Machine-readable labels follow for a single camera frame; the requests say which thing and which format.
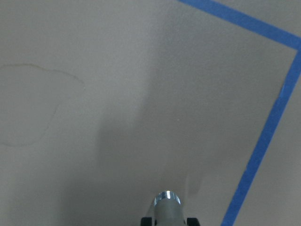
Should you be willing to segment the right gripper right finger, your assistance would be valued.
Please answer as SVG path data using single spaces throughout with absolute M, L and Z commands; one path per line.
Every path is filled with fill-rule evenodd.
M 197 218 L 187 218 L 187 226 L 199 226 L 199 220 Z

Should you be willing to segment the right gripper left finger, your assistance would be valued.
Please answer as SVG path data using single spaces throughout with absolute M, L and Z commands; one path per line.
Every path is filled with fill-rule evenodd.
M 141 218 L 141 226 L 152 226 L 152 217 Z

